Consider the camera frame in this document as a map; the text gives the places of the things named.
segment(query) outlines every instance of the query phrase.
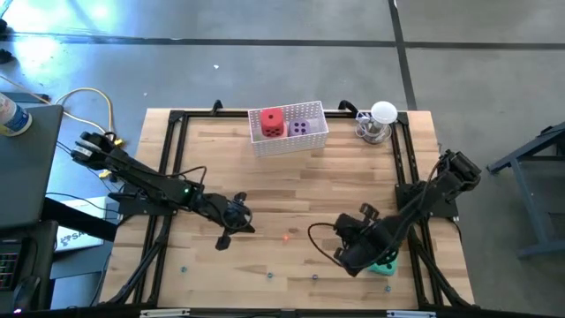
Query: green object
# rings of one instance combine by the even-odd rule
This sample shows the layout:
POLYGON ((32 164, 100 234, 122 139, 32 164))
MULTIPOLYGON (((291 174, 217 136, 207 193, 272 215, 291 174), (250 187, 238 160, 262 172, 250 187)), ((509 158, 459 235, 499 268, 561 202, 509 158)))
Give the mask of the green object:
POLYGON ((396 259, 388 264, 373 264, 369 267, 369 270, 384 276, 393 276, 396 272, 396 259))

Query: white basket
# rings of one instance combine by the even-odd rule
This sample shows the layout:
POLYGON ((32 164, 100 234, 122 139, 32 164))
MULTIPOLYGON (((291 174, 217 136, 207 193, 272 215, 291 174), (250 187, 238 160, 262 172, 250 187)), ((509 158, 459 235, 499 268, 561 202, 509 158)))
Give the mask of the white basket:
POLYGON ((256 156, 279 155, 299 150, 324 148, 328 138, 328 124, 324 117, 321 102, 302 102, 293 105, 269 107, 261 110, 248 110, 251 143, 256 156), (311 133, 303 136, 270 139, 261 132, 260 113, 262 110, 281 109, 288 125, 293 119, 306 119, 311 133))

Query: wooden tabletop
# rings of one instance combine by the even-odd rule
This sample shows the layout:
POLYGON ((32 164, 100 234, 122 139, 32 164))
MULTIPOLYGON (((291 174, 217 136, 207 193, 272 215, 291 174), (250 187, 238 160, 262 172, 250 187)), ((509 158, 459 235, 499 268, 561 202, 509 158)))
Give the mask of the wooden tabletop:
MULTIPOLYGON (((169 112, 147 110, 141 132, 136 158, 156 170, 169 112)), ((438 159, 432 116, 427 111, 408 114, 418 172, 426 179, 438 159)), ((206 192, 229 198, 247 192, 245 204, 253 211, 252 225, 257 231, 232 236, 230 248, 218 252, 215 241, 222 234, 219 226, 192 213, 175 216, 159 306, 416 308, 407 244, 401 248, 393 276, 364 270, 353 278, 316 251, 306 234, 311 223, 334 223, 340 213, 361 218, 358 210, 363 202, 375 206, 381 216, 397 213, 392 146, 390 142, 379 146, 364 143, 354 133, 355 124, 353 119, 329 119, 325 148, 257 158, 246 118, 191 118, 181 170, 206 165, 206 192), (188 270, 183 273, 182 267, 188 270)), ((405 155, 401 133, 400 137, 405 155)), ((195 171, 187 177, 198 180, 200 174, 195 171)), ((146 227, 147 217, 135 216, 118 230, 101 300, 116 294, 138 265, 146 227)), ((446 220, 432 219, 430 230, 438 266, 461 296, 472 302, 456 228, 446 220)), ((330 254, 341 245, 329 228, 313 229, 313 236, 330 254)), ((154 265, 148 271, 145 297, 153 272, 154 265)), ((423 276, 426 296, 432 299, 425 270, 423 276)))

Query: concrete floor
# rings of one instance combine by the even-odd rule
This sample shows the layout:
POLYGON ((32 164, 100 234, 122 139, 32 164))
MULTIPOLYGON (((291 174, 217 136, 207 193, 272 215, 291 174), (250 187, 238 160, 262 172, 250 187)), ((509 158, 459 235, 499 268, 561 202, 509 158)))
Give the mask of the concrete floor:
MULTIPOLYGON (((415 42, 565 43, 560 0, 397 0, 404 40, 415 42)), ((5 13, 16 32, 141 38, 356 40, 395 39, 386 0, 14 0, 5 13)), ((97 87, 115 105, 117 132, 135 153, 145 109, 259 108, 342 99, 358 107, 388 100, 406 110, 396 48, 69 44, 32 36, 0 42, 17 62, 0 71, 34 91, 57 97, 97 87)), ((419 110, 430 110, 442 148, 462 150, 485 167, 548 125, 565 119, 565 50, 408 49, 419 110)), ((0 90, 12 87, 0 83, 0 90)), ((94 94, 73 96, 68 109, 107 125, 94 94)), ((64 119, 71 145, 89 129, 64 119)), ((107 190, 65 153, 56 154, 49 190, 83 197, 107 190)), ((486 173, 458 199, 463 249, 477 304, 564 315, 565 254, 519 261, 535 241, 510 171, 486 173), (496 193, 506 193, 502 197, 496 193)), ((108 247, 87 251, 102 267, 108 247)), ((64 262, 64 266, 79 261, 64 262)), ((85 278, 97 283, 92 276, 85 278)), ((85 304, 56 298, 55 307, 85 304)))

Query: red foam cube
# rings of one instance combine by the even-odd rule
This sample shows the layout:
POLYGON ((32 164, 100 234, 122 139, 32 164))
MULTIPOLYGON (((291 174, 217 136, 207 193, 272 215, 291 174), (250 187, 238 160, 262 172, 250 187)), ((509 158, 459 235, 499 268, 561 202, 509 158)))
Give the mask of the red foam cube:
POLYGON ((284 114, 281 109, 262 110, 261 132, 265 137, 281 137, 284 134, 284 114))

